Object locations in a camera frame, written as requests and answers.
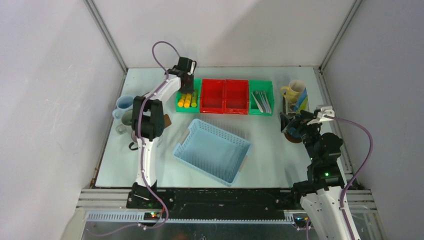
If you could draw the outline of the dark blue ceramic mug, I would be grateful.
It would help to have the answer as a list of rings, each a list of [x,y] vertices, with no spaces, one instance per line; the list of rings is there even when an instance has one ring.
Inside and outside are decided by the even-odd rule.
[[[301,123],[297,120],[291,121],[285,127],[285,135],[294,140],[302,140],[301,135],[299,133],[299,129],[301,127]]]

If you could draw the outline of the lime green toothpaste tube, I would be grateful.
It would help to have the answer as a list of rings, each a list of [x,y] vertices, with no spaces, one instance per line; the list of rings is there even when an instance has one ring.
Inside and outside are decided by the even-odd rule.
[[[302,99],[302,101],[300,101],[299,99],[299,102],[296,103],[296,112],[299,113],[302,110],[307,111],[308,109],[309,109],[309,98],[306,95]]]

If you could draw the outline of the green bin with toothpaste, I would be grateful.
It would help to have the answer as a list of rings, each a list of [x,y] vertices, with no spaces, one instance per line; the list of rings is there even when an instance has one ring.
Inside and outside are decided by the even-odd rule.
[[[202,79],[194,79],[193,93],[176,93],[175,109],[180,113],[199,113],[200,112],[200,97],[202,88]]]

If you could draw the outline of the clear glass rectangular container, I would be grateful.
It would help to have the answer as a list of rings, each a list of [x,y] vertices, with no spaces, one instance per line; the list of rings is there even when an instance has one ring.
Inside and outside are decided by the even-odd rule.
[[[283,108],[282,108],[282,112],[288,114],[288,113],[293,113],[294,115],[298,115],[300,114],[300,112],[296,112],[294,110],[295,107],[295,103],[296,102],[291,102],[289,101],[288,97],[286,97],[285,95],[283,96]]]

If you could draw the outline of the blue toothpaste tube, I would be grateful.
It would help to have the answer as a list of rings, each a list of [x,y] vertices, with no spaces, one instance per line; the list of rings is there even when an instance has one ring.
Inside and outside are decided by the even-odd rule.
[[[303,92],[300,94],[300,96],[299,96],[298,100],[296,101],[296,103],[295,103],[295,105],[294,105],[294,110],[295,110],[295,111],[296,111],[296,109],[297,109],[297,106],[296,106],[296,105],[297,105],[297,103],[299,102],[299,100],[300,100],[300,102],[301,102],[305,96],[308,96],[308,93],[307,93],[307,89],[306,89],[306,88],[304,88]]]

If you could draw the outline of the yellow ceramic mug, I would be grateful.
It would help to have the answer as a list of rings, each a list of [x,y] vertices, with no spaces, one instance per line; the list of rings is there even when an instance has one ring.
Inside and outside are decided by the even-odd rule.
[[[305,83],[302,80],[295,79],[290,81],[288,86],[282,86],[280,88],[280,93],[289,102],[296,103],[305,89]]]

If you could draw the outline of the red plastic bin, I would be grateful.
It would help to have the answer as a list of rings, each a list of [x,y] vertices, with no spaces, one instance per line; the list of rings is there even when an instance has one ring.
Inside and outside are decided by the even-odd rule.
[[[203,114],[249,113],[249,81],[244,79],[202,79],[199,112]]]

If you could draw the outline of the green bin with toothbrushes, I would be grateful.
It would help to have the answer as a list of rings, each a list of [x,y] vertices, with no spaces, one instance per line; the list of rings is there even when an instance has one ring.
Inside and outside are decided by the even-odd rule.
[[[273,83],[269,80],[249,80],[249,105],[248,105],[248,114],[249,115],[259,115],[259,116],[272,116],[274,112],[274,89]],[[262,91],[266,92],[267,99],[271,107],[271,113],[267,113],[265,108],[264,101],[262,98]],[[263,108],[263,113],[261,113],[252,97],[252,92],[255,93],[256,98],[258,99],[260,105]]]

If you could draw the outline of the glass jar with brown lid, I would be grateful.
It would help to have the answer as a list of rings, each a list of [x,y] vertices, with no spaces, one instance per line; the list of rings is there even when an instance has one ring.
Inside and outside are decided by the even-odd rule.
[[[163,128],[166,129],[172,124],[172,121],[171,121],[171,118],[168,114],[165,114],[163,117],[164,117],[164,127]]]

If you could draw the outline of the light blue ceramic mug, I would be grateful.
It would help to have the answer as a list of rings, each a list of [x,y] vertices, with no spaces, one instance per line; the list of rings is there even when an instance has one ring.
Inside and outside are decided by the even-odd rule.
[[[114,119],[120,119],[124,113],[133,108],[134,103],[133,95],[122,95],[120,96],[115,104],[115,109],[112,111],[112,117]]]

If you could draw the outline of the grey ceramic mug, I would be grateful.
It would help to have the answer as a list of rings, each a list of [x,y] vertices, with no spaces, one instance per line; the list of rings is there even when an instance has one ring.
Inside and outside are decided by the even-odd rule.
[[[132,133],[132,115],[133,110],[127,110],[120,118],[120,124],[115,128],[119,135]]]

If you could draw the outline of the light blue plastic basket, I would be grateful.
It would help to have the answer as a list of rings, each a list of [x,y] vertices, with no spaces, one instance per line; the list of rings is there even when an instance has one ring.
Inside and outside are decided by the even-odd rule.
[[[184,165],[231,187],[250,154],[252,143],[236,134],[195,118],[173,149]]]

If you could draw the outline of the pink ceramic mug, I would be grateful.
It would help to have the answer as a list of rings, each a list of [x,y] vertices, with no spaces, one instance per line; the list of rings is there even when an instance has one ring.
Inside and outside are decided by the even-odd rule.
[[[131,132],[131,142],[128,145],[128,148],[129,148],[130,151],[137,151],[139,149],[137,139],[138,139],[138,137],[136,135],[136,132],[132,131]]]

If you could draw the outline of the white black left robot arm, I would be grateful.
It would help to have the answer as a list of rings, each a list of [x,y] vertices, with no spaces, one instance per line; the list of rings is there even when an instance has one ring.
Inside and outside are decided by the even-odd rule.
[[[136,136],[140,160],[132,193],[145,208],[153,208],[158,202],[158,194],[153,188],[157,183],[156,150],[165,129],[163,105],[176,92],[194,92],[196,67],[195,60],[180,57],[176,65],[165,71],[164,80],[155,89],[134,99],[132,129]]]

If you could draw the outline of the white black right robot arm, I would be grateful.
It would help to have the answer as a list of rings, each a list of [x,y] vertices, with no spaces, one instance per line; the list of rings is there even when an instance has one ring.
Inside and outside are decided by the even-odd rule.
[[[334,111],[327,107],[301,110],[289,118],[283,131],[300,137],[310,159],[307,180],[293,184],[290,201],[306,211],[306,229],[313,227],[321,240],[359,240],[338,165],[344,141],[332,132],[320,133],[322,123],[332,117]]]

